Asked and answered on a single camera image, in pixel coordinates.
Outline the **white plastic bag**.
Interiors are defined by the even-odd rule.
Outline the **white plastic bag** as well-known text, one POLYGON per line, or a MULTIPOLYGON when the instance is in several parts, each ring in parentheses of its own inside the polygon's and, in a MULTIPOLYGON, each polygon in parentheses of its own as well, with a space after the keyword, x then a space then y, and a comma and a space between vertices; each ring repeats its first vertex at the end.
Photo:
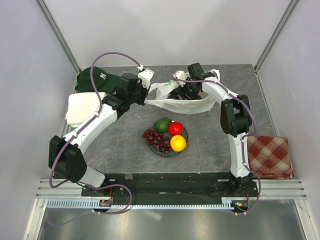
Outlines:
POLYGON ((215 103, 216 99, 209 93, 203 91, 203 83, 199 79, 192 79, 189 73, 186 80, 179 80, 175 77, 165 83, 153 83, 150 86, 150 92, 156 91, 154 99, 147 99, 145 103, 148 105, 156 106, 168 110, 173 113, 184 115, 195 115, 210 111, 215 103), (176 89, 186 83, 198 84, 201 88, 199 95, 200 100, 182 100, 177 95, 176 89))

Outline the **red fake apple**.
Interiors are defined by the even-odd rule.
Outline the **red fake apple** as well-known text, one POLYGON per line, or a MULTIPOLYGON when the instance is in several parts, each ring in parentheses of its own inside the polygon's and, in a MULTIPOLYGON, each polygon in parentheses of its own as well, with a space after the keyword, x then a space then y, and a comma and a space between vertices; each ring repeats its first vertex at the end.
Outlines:
POLYGON ((182 123, 178 122, 178 121, 172 121, 169 125, 168 125, 168 129, 167 132, 171 135, 171 136, 176 136, 176 135, 181 135, 181 133, 184 130, 184 126, 182 123))

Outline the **green fake lime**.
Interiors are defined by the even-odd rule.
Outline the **green fake lime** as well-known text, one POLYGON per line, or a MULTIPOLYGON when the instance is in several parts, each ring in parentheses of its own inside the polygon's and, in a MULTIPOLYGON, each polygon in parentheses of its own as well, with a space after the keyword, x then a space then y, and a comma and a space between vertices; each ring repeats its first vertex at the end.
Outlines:
POLYGON ((171 124, 171 120, 168 117, 159 119, 155 125, 155 129, 158 133, 165 133, 168 131, 168 127, 171 124))

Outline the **yellow fake lemon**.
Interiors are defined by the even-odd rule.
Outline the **yellow fake lemon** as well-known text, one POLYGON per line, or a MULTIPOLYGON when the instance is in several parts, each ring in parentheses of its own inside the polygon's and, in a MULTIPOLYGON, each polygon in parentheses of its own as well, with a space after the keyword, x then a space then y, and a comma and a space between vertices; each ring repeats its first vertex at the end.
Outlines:
POLYGON ((187 146, 187 141, 182 135, 174 135, 170 140, 170 146, 173 151, 182 152, 187 146))

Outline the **red fake grape bunch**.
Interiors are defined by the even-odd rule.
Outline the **red fake grape bunch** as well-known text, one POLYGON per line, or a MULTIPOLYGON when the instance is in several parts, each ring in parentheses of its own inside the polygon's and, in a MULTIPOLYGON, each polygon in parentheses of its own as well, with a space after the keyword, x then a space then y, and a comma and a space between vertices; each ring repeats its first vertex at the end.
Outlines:
POLYGON ((157 132, 155 129, 147 129, 142 137, 145 139, 149 147, 153 147, 156 152, 161 154, 168 154, 173 151, 170 138, 162 133, 157 132))

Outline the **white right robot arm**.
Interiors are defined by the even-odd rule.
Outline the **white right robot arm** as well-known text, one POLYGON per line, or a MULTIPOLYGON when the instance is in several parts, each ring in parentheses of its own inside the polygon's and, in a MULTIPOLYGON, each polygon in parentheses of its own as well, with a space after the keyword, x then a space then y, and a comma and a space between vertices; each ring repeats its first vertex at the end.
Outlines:
POLYGON ((181 84, 185 94, 202 91, 220 105, 220 126, 228 137, 231 154, 229 191, 233 196, 240 197, 253 181, 253 171, 248 160, 250 126, 254 127, 254 133, 258 129, 250 110, 249 98, 223 85, 220 72, 216 69, 205 72, 200 63, 193 63, 187 70, 188 74, 177 71, 172 79, 181 84))

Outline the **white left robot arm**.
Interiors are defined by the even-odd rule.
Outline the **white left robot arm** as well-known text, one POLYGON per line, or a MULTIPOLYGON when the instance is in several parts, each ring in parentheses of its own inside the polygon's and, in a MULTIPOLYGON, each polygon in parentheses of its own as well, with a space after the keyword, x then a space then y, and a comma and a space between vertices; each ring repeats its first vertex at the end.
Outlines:
POLYGON ((137 75, 123 74, 115 93, 102 99, 98 109, 81 125, 63 137, 54 136, 49 142, 49 176, 52 178, 57 173, 66 181, 88 185, 99 197, 106 196, 110 191, 106 176, 89 167, 83 154, 93 140, 132 104, 144 105, 153 76, 154 72, 148 68, 137 75))

